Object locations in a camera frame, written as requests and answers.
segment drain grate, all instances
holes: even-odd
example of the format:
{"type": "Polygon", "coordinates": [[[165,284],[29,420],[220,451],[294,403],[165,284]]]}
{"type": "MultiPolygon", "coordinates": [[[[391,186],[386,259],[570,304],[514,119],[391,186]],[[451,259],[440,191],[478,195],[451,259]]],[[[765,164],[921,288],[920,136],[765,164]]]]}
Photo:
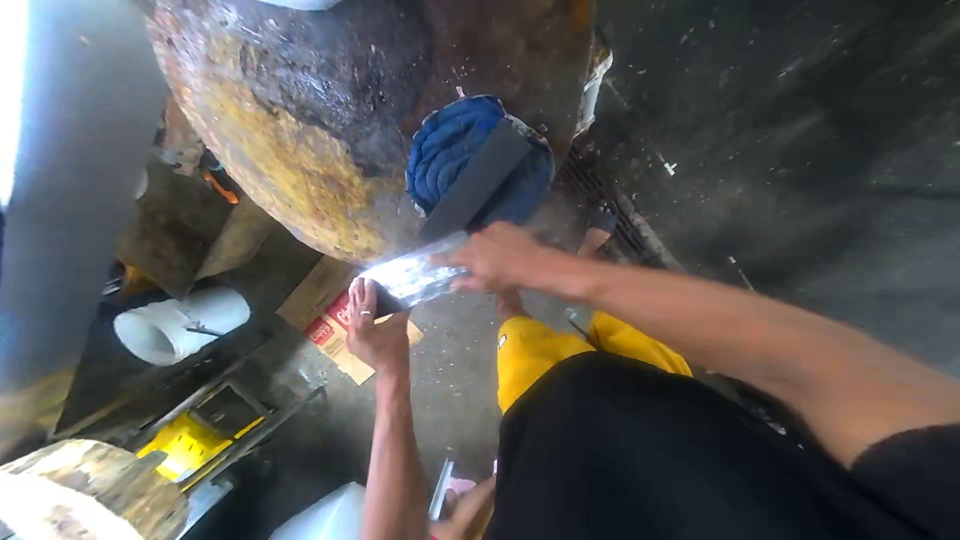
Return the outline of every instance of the drain grate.
{"type": "Polygon", "coordinates": [[[630,216],[636,214],[633,205],[627,207],[630,199],[616,186],[596,172],[596,167],[588,163],[576,149],[570,149],[564,166],[557,172],[556,182],[565,186],[573,196],[588,204],[601,199],[610,199],[616,205],[616,229],[613,241],[620,248],[622,257],[630,262],[664,268],[666,265],[657,249],[651,249],[644,234],[630,216]]]}

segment blue cloth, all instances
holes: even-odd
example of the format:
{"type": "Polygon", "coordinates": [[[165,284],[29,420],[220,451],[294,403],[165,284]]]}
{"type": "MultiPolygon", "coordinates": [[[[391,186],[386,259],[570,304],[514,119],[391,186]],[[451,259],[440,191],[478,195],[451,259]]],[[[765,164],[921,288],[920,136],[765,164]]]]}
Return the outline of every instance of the blue cloth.
{"type": "MultiPolygon", "coordinates": [[[[499,100],[477,96],[455,101],[423,121],[414,135],[406,177],[407,193],[427,216],[504,116],[499,100]]],[[[523,225],[546,197],[553,178],[553,152],[532,130],[528,137],[532,150],[480,209],[471,226],[498,220],[523,225]]]]}

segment yellow shorts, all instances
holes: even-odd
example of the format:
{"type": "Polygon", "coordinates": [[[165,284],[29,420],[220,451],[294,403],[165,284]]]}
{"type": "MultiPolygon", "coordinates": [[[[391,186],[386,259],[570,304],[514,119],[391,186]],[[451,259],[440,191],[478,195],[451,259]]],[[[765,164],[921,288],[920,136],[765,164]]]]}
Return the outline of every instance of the yellow shorts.
{"type": "MultiPolygon", "coordinates": [[[[692,377],[682,356],[608,313],[594,311],[588,333],[607,353],[636,358],[663,371],[692,377]]],[[[506,412],[557,363],[595,350],[582,337],[557,333],[530,317],[513,317],[503,323],[496,351],[496,400],[500,410],[506,412]]]]}

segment hand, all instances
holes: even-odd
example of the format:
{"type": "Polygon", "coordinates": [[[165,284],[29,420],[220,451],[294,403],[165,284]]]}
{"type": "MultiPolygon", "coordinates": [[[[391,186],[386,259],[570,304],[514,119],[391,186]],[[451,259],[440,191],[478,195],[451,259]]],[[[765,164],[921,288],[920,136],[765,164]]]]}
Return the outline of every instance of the hand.
{"type": "Polygon", "coordinates": [[[347,350],[363,360],[381,376],[402,375],[410,369],[410,338],[407,319],[410,311],[395,313],[380,324],[376,313],[376,289],[373,280],[357,278],[350,284],[347,313],[350,328],[347,350]]]}
{"type": "Polygon", "coordinates": [[[522,286],[522,280],[537,272],[538,260],[547,253],[529,233],[505,221],[497,221],[470,236],[466,244],[439,263],[464,266],[472,276],[456,280],[458,291],[496,292],[522,286]]]}

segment black shirt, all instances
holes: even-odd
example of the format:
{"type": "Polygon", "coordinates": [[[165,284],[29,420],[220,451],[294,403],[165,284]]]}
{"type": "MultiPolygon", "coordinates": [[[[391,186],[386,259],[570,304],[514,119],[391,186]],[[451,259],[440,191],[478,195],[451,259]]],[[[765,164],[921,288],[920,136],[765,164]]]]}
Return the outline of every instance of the black shirt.
{"type": "Polygon", "coordinates": [[[622,356],[561,362],[506,413],[485,538],[958,538],[960,427],[845,470],[698,381],[622,356]]]}

